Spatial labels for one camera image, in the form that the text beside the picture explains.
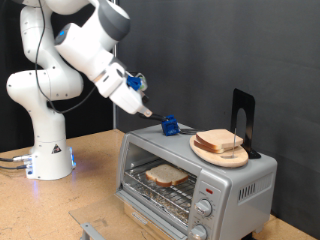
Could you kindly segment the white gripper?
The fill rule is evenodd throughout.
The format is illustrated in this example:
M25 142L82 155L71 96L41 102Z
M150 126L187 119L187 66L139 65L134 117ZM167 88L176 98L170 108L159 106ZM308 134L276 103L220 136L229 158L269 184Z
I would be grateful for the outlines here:
M145 117L150 117L153 112L145 107L142 102L148 103L149 97L141 93L141 95L128 87L126 83L122 83L110 96L109 98L122 110L129 114L135 114L137 112L143 114Z

